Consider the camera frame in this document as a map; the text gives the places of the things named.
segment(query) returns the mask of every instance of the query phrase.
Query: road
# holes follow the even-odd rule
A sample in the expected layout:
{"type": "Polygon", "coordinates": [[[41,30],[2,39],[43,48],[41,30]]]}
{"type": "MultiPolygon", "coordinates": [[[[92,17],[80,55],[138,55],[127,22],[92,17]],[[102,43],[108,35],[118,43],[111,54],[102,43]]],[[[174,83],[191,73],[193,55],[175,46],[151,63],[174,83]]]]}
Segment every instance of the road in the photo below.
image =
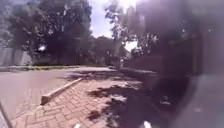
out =
{"type": "Polygon", "coordinates": [[[28,71],[0,74],[0,100],[9,118],[15,118],[40,104],[42,94],[68,83],[64,79],[74,72],[108,70],[107,68],[76,68],[51,71],[28,71]]]}

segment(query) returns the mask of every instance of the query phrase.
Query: brick sidewalk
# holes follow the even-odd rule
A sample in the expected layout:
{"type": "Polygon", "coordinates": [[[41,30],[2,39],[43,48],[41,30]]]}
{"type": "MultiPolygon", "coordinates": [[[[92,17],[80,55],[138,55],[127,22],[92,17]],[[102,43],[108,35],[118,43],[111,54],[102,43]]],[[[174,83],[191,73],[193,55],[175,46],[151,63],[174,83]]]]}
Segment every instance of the brick sidewalk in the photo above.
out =
{"type": "Polygon", "coordinates": [[[139,82],[104,76],[78,83],[12,123],[16,128],[138,128],[144,120],[158,123],[148,101],[139,82]]]}

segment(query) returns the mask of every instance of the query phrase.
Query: curb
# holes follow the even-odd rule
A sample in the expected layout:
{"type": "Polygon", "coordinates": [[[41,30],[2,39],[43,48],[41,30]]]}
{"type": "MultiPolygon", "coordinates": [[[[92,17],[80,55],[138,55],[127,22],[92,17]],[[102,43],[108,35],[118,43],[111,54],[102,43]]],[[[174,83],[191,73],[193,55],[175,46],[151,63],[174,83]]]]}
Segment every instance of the curb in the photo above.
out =
{"type": "Polygon", "coordinates": [[[51,91],[48,94],[45,94],[45,95],[41,96],[41,103],[40,103],[40,105],[45,105],[51,99],[53,99],[54,97],[58,96],[60,93],[62,93],[66,89],[70,88],[73,84],[76,84],[76,83],[80,82],[81,80],[82,80],[82,78],[79,78],[77,80],[74,80],[74,81],[72,81],[72,82],[62,86],[62,87],[59,87],[59,88],[51,91]]]}

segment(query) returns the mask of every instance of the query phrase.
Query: sunlight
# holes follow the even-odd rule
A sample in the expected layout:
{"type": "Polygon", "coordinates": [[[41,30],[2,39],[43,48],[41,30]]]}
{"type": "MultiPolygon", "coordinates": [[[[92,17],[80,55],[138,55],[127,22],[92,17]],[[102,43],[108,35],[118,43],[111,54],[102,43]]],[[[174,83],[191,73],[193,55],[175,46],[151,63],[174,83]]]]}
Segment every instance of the sunlight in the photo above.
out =
{"type": "Polygon", "coordinates": [[[135,7],[136,2],[137,0],[119,0],[119,3],[124,8],[124,10],[127,10],[130,6],[135,7]]]}

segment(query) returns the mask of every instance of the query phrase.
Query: sky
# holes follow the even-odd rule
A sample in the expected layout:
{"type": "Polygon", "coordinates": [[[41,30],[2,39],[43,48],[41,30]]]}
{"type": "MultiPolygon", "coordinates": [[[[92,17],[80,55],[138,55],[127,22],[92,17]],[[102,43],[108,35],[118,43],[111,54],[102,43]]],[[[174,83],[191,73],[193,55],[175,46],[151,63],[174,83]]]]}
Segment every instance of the sky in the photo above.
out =
{"type": "MultiPolygon", "coordinates": [[[[26,3],[29,0],[11,0],[15,4],[26,3]]],[[[111,37],[111,28],[112,25],[108,20],[105,19],[104,7],[108,0],[88,0],[89,4],[92,6],[92,15],[91,15],[91,27],[90,29],[93,32],[93,36],[106,36],[111,37]]],[[[128,4],[133,5],[136,0],[120,0],[124,8],[127,8],[128,4]]],[[[137,42],[127,43],[126,49],[130,51],[131,49],[137,46],[137,42]]]]}

